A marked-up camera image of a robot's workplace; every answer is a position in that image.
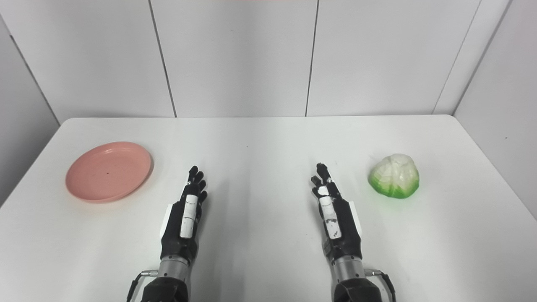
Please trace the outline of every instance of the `silver cylinder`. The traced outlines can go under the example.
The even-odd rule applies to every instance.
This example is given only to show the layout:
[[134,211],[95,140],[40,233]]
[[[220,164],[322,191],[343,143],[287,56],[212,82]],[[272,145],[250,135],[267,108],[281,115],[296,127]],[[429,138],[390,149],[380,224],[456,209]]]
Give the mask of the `silver cylinder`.
[[343,256],[333,262],[337,282],[353,278],[365,278],[362,260],[356,256]]
[[157,277],[171,277],[185,281],[188,276],[188,261],[179,256],[162,258]]

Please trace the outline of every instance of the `cable connector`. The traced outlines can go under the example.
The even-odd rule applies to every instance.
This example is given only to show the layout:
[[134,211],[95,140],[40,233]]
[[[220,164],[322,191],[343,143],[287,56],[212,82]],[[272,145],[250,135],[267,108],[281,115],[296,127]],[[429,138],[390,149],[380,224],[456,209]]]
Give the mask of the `cable connector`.
[[142,270],[140,275],[144,277],[156,277],[158,275],[158,270]]
[[375,269],[365,269],[364,270],[366,277],[373,277],[373,276],[380,276],[382,280],[386,283],[386,286],[390,290],[391,293],[391,302],[396,302],[395,299],[395,288],[394,285],[391,283],[390,277],[388,274],[385,274],[381,270],[375,270]]
[[365,269],[364,272],[366,273],[366,277],[373,277],[373,276],[382,276],[381,270],[374,270],[374,269]]

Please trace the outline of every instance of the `white table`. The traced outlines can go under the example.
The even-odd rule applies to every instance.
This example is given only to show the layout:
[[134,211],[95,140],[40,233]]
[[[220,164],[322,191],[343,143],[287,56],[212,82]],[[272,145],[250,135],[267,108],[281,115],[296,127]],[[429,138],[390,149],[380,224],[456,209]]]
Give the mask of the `white table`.
[[[71,163],[119,140],[152,154],[146,183],[110,204],[70,196]],[[420,172],[406,200],[367,183],[392,153]],[[158,267],[166,206],[197,164],[209,199],[192,301],[331,301],[319,161],[355,201],[365,266],[390,274],[400,302],[535,301],[537,222],[450,116],[68,120],[0,209],[0,300],[123,301]]]

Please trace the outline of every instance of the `cabbage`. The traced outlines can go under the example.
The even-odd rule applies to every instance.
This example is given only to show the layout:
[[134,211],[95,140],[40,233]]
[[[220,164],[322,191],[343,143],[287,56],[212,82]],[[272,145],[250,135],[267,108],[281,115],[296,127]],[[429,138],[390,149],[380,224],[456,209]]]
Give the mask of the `cabbage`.
[[380,194],[406,198],[419,187],[419,173],[414,161],[404,154],[386,156],[369,173],[370,185]]

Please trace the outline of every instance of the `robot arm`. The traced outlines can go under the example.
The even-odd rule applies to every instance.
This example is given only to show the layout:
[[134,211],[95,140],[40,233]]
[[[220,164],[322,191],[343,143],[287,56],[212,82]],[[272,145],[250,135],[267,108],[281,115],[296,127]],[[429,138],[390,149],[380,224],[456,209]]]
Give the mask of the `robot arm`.
[[203,172],[194,166],[181,199],[170,213],[162,236],[158,275],[143,290],[142,302],[188,302],[186,278],[198,253],[195,237],[201,218],[201,204],[207,198]]
[[379,288],[366,279],[361,238],[351,205],[339,193],[324,164],[317,164],[317,174],[319,176],[313,176],[311,182],[315,185],[313,194],[319,201],[319,213],[324,222],[324,253],[337,278],[334,302],[382,302]]

